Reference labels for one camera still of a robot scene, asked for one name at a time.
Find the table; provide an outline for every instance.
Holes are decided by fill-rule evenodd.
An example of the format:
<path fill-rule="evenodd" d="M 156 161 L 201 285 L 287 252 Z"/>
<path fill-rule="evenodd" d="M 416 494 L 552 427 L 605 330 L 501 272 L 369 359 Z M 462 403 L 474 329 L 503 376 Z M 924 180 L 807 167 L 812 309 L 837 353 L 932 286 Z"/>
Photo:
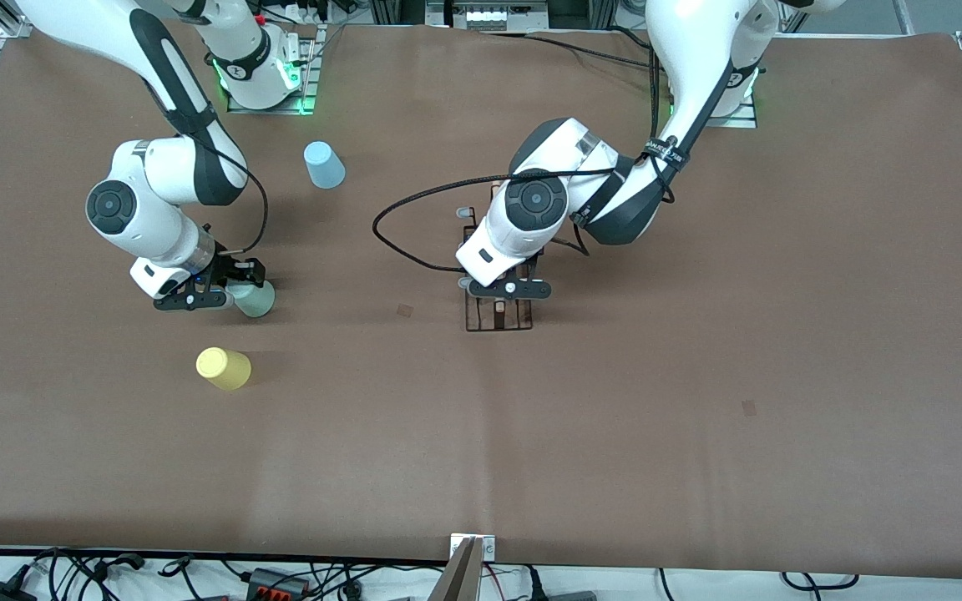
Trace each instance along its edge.
<path fill-rule="evenodd" d="M 759 129 L 707 130 L 636 244 L 550 250 L 537 326 L 496 335 L 463 331 L 455 278 L 370 221 L 505 171 L 545 119 L 633 154 L 646 74 L 425 27 L 351 27 L 326 57 L 312 117 L 224 115 L 271 192 L 278 301 L 252 321 L 154 311 L 84 222 L 115 145 L 171 133 L 136 78 L 39 34 L 5 47 L 0 543 L 440 558 L 473 530 L 501 562 L 962 578 L 951 39 L 775 41 Z M 339 188 L 310 186 L 314 139 Z M 488 193 L 384 231 L 450 262 L 454 209 Z M 190 213 L 233 246 L 257 198 Z M 200 380 L 207 346 L 248 353 L 252 384 Z"/>

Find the black strap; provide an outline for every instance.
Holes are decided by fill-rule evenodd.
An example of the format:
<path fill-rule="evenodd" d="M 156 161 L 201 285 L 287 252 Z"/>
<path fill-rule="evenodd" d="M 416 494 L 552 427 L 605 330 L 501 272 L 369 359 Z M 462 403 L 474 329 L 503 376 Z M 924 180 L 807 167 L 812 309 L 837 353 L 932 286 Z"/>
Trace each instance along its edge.
<path fill-rule="evenodd" d="M 270 51 L 272 50 L 272 42 L 270 41 L 270 32 L 261 29 L 262 31 L 262 42 L 256 46 L 255 50 L 251 51 L 251 54 L 243 58 L 237 58 L 234 61 L 228 60 L 228 58 L 222 58 L 214 56 L 214 60 L 217 61 L 221 71 L 225 72 L 230 79 L 235 79 L 237 81 L 247 81 L 251 79 L 251 74 L 255 72 L 255 69 L 262 66 L 266 59 L 270 57 Z"/>
<path fill-rule="evenodd" d="M 580 209 L 571 213 L 570 220 L 574 222 L 574 225 L 584 228 L 593 215 L 599 215 L 600 211 L 607 206 L 607 203 L 615 198 L 615 194 L 618 194 L 618 190 L 625 183 L 625 178 L 630 174 L 631 169 L 633 169 L 633 159 L 630 159 L 629 156 L 619 155 L 618 160 L 615 161 L 615 171 L 611 171 L 607 175 L 604 183 L 600 184 L 600 187 L 589 197 L 589 200 L 585 201 L 584 205 L 581 205 Z"/>
<path fill-rule="evenodd" d="M 210 123 L 217 121 L 217 111 L 214 110 L 214 105 L 210 103 L 206 103 L 206 108 L 197 114 L 184 114 L 179 110 L 167 110 L 165 111 L 165 121 L 169 121 L 173 129 L 176 129 L 177 134 L 191 136 L 202 132 L 203 129 L 210 126 Z"/>
<path fill-rule="evenodd" d="M 688 164 L 688 149 L 680 149 L 671 142 L 649 138 L 645 143 L 645 154 L 651 155 L 668 164 L 675 171 L 681 171 Z"/>
<path fill-rule="evenodd" d="M 180 20 L 184 23 L 189 24 L 210 24 L 210 20 L 203 16 L 203 11 L 206 10 L 206 0 L 192 0 L 190 7 L 187 11 L 173 11 L 176 12 L 176 16 L 180 17 Z"/>

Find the white floor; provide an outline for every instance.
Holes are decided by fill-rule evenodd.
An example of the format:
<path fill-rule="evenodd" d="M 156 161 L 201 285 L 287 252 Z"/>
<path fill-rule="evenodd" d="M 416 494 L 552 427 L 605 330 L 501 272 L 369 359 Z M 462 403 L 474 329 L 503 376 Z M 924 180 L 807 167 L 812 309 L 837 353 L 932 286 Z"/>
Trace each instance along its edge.
<path fill-rule="evenodd" d="M 28 561 L 20 557 L 0 557 L 0 582 L 7 582 L 22 564 Z M 150 560 L 140 570 L 114 568 L 107 586 L 121 598 L 121 601 L 187 601 L 192 598 L 184 579 L 161 578 L 157 575 L 165 560 Z M 48 560 L 41 562 L 48 566 Z M 263 567 L 283 574 L 310 571 L 305 563 L 231 563 L 237 571 Z M 68 566 L 64 560 L 58 562 L 56 582 L 60 582 Z M 318 569 L 326 565 L 319 563 Z M 528 572 L 520 566 L 494 566 L 497 572 L 510 570 L 497 575 L 504 597 L 513 598 L 530 594 Z M 658 571 L 654 569 L 619 568 L 569 568 L 537 567 L 544 591 L 549 596 L 561 593 L 593 591 L 599 601 L 667 601 L 660 586 Z M 352 570 L 359 574 L 363 568 Z M 195 562 L 188 573 L 195 590 L 202 597 L 228 596 L 233 600 L 247 598 L 247 585 L 230 574 L 217 562 Z M 840 575 L 814 574 L 818 584 L 840 582 Z M 41 601 L 49 601 L 50 593 L 46 574 L 31 570 L 24 581 L 24 591 L 34 594 Z M 409 572 L 383 569 L 362 578 L 363 601 L 393 601 L 399 598 L 420 600 L 428 598 L 433 585 L 438 581 L 438 572 L 415 570 Z M 802 582 L 792 574 L 793 582 Z M 730 600 L 730 601 L 810 601 L 810 593 L 799 593 L 782 584 L 777 573 L 772 572 L 711 572 L 703 570 L 667 570 L 667 581 L 675 601 Z M 343 582 L 336 579 L 331 583 Z M 69 598 L 76 600 L 80 583 L 70 589 Z M 88 601 L 100 600 L 102 594 L 95 586 L 88 586 L 84 595 Z M 928 578 L 882 578 L 865 577 L 851 589 L 822 593 L 824 601 L 962 601 L 962 581 Z M 482 578 L 480 601 L 500 601 L 499 593 L 492 579 Z M 329 594 L 324 601 L 335 601 L 335 594 Z"/>

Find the black joint cap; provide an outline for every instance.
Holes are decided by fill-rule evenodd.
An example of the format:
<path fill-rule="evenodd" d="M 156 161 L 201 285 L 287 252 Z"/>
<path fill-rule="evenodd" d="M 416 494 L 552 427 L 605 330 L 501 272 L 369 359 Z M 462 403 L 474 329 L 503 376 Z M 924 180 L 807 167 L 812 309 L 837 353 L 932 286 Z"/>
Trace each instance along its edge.
<path fill-rule="evenodd" d="M 523 174 L 542 174 L 527 169 Z M 558 178 L 527 179 L 512 182 L 504 195 L 507 217 L 523 231 L 544 230 L 558 224 L 566 211 L 566 188 Z"/>
<path fill-rule="evenodd" d="M 105 235 L 119 235 L 136 215 L 136 194 L 129 184 L 107 179 L 88 193 L 88 221 Z"/>

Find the light blue cup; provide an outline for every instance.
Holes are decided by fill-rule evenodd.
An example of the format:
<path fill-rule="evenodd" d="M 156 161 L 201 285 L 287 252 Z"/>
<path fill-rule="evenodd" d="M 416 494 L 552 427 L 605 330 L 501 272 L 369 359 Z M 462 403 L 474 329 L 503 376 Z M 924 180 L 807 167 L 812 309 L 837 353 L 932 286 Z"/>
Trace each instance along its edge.
<path fill-rule="evenodd" d="M 306 161 L 306 171 L 315 186 L 335 188 L 344 181 L 344 163 L 340 163 L 340 157 L 332 152 L 331 145 L 321 140 L 310 142 L 302 151 L 302 159 Z"/>
<path fill-rule="evenodd" d="M 268 281 L 263 282 L 262 288 L 250 282 L 233 281 L 225 286 L 225 290 L 232 294 L 237 307 L 240 307 L 240 311 L 244 311 L 244 315 L 249 318 L 261 318 L 266 315 L 270 309 L 274 308 L 274 299 L 277 297 L 274 285 Z"/>

